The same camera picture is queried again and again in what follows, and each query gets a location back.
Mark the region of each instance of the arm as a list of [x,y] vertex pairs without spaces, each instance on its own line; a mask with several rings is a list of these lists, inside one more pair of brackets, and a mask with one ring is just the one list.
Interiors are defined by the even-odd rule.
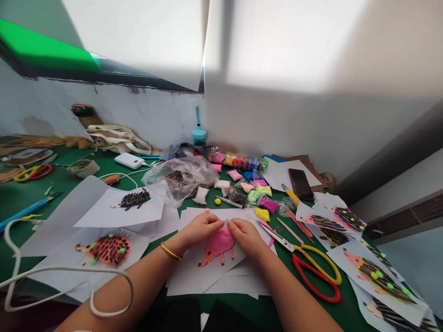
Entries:
[[270,250],[253,224],[243,219],[232,219],[227,225],[242,250],[260,267],[286,332],[342,331],[336,321]]
[[[193,244],[202,241],[223,226],[213,214],[202,213],[189,225],[165,241],[165,246],[178,256],[183,256]],[[149,310],[166,279],[180,262],[157,247],[136,264],[126,269],[134,284],[131,307],[118,316],[97,317],[89,307],[89,300],[77,308],[56,331],[128,331]],[[130,288],[120,275],[110,280],[94,295],[94,304],[102,312],[116,312],[125,308],[130,299]]]

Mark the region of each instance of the green pom pom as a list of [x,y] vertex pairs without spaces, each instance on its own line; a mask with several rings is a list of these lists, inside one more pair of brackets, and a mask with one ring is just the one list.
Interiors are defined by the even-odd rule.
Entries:
[[402,288],[401,290],[402,290],[403,293],[405,293],[406,295],[412,295],[411,292],[409,291],[409,289],[407,289],[407,288]]

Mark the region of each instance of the red scissors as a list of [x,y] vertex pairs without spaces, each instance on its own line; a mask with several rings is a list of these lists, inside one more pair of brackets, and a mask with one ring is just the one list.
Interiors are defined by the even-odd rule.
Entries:
[[49,158],[46,158],[41,165],[31,167],[17,174],[14,181],[24,182],[28,180],[38,180],[44,176],[47,176],[54,169],[54,166],[52,166],[50,162],[54,161],[55,158],[57,158],[57,154],[53,154]]
[[[288,249],[290,252],[293,253],[292,255],[292,262],[294,263],[295,267],[297,268],[297,271],[300,273],[300,276],[302,277],[303,281],[305,282],[305,284],[309,287],[309,289],[315,294],[317,295],[319,298],[330,302],[330,303],[338,303],[341,300],[341,294],[340,291],[338,290],[338,287],[336,284],[341,284],[341,275],[340,272],[337,269],[337,266],[335,266],[335,264],[333,263],[333,261],[331,261],[331,259],[326,256],[323,252],[321,252],[320,250],[318,250],[315,247],[311,247],[305,244],[301,244],[301,246],[297,246],[294,244],[291,244],[289,241],[285,240],[284,238],[282,238],[280,235],[278,235],[277,233],[275,233],[274,231],[270,230],[269,228],[267,228],[266,226],[264,226],[262,223],[260,223],[260,225],[276,240],[278,241],[283,247],[285,247],[286,249]],[[306,250],[311,250],[314,251],[316,253],[319,253],[327,262],[329,265],[331,265],[331,267],[334,270],[335,273],[335,279],[333,279],[331,276],[329,276],[313,259],[312,257],[310,257],[308,255],[308,253],[306,253]],[[316,268],[312,267],[311,265],[303,262],[300,258],[298,258],[295,254],[295,252],[301,252]],[[334,290],[334,296],[333,297],[329,297],[326,296],[322,293],[320,293],[310,282],[309,280],[306,278],[305,274],[303,273],[303,270],[301,269],[301,267],[305,267],[306,269],[308,269],[309,271],[311,271],[313,274],[317,275],[319,278],[321,278],[322,280],[324,280],[325,282],[327,282],[332,289]]]

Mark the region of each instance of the bracelet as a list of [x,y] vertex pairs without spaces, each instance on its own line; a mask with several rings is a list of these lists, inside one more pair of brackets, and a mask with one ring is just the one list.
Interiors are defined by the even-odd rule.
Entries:
[[172,251],[170,251],[168,248],[166,248],[165,244],[162,242],[160,244],[160,247],[165,251],[165,253],[167,253],[169,256],[171,256],[172,258],[176,258],[179,261],[181,261],[183,259],[183,257],[177,256],[176,254],[174,254]]

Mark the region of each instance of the hand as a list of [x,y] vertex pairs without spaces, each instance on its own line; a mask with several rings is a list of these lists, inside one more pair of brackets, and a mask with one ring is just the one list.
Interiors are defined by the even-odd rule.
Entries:
[[177,233],[177,236],[187,247],[204,240],[213,232],[222,228],[224,222],[212,213],[201,213],[195,217],[185,228]]
[[256,260],[270,250],[250,221],[234,218],[227,222],[227,226],[247,256]]

